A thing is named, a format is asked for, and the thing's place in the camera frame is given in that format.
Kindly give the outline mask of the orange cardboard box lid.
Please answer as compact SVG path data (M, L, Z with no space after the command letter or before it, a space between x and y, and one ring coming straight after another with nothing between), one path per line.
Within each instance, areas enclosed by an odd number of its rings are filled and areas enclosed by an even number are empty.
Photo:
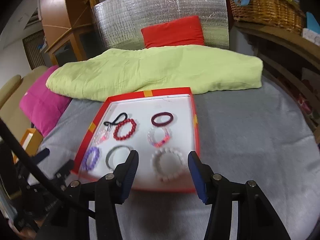
M37 129L28 128L20 141L20 145L30 157L33 157L37 154L42 141L43 136Z

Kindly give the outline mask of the silver metal bangle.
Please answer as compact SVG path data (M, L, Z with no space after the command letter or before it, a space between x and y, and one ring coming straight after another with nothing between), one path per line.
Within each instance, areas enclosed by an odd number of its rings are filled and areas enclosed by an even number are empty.
M129 154L131 152L131 148L126 145L118 145L114 146L106 155L105 163L107 168L111 171L114 171L115 168L122 163L125 163Z

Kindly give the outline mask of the magenta pillow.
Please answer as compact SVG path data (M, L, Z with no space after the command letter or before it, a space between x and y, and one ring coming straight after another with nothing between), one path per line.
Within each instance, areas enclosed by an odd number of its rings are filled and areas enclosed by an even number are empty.
M22 97L19 107L36 129L46 137L56 126L71 102L71 98L49 90L46 82L58 66L42 74Z

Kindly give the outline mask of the red shallow cardboard tray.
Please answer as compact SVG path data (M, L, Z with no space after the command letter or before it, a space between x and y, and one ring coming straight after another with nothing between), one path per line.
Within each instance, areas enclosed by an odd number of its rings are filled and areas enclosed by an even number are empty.
M92 120L74 159L73 173L97 181L111 173L107 153L126 145L139 154L133 188L194 192L188 154L199 152L199 132L190 88L154 89L111 96Z

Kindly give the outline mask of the grey bed cover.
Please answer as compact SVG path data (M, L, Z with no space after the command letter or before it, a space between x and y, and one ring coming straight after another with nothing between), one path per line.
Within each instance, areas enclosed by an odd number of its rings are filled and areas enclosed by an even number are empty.
M292 98L264 78L259 89L194 97L203 163L228 180L255 180L292 239L319 219L319 148ZM203 239L210 207L194 193L131 191L117 214L124 239Z

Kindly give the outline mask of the beige leather sofa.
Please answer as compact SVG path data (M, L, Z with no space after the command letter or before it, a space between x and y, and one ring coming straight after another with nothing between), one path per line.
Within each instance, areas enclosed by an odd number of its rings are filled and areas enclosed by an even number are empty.
M25 77L15 75L1 88L1 119L18 141L22 139L26 129L31 127L31 121L19 107L20 101L47 69L46 66L39 66Z

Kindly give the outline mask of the light green folded blanket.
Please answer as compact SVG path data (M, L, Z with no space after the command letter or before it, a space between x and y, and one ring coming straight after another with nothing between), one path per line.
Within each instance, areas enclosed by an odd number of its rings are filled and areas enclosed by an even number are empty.
M200 46L112 48L87 61L70 62L47 79L52 92L74 99L152 89L189 87L193 94L261 87L263 62L230 50Z

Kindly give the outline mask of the wooden cabinet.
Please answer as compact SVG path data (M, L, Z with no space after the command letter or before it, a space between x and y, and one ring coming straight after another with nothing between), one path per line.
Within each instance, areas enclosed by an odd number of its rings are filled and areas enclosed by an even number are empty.
M42 26L53 65L84 61L101 53L92 9L85 0L40 0Z

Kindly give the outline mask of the red cushion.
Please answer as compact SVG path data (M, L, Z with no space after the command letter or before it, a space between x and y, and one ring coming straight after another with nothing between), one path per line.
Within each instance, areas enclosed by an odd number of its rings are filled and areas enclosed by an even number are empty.
M145 27L140 30L145 48L164 46L201 45L204 36L198 16L188 16Z

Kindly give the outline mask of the wooden shelf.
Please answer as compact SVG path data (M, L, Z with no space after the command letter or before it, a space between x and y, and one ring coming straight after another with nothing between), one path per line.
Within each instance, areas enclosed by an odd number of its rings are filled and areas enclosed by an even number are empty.
M319 144L319 46L303 37L253 23L234 23L264 62L263 74L295 100Z

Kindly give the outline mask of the silver reflective insulation sheet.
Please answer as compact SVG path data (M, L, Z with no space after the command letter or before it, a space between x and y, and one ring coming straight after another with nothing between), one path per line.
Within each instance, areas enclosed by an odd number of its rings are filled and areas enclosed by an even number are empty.
M93 16L106 49L144 48L141 29L197 15L207 46L229 48L226 0L105 0Z

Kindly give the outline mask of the wicker basket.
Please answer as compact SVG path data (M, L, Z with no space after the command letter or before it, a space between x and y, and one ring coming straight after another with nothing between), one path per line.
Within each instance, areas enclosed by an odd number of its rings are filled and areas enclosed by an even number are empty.
M262 24L285 29L300 35L305 28L306 15L300 6L289 0L249 0L246 6L239 6L229 0L236 22Z

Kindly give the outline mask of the turquoise box on shelf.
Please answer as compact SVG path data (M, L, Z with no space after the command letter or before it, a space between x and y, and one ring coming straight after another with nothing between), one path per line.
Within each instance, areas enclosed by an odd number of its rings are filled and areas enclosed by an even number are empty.
M320 34L320 25L311 12L306 12L307 28L317 34Z

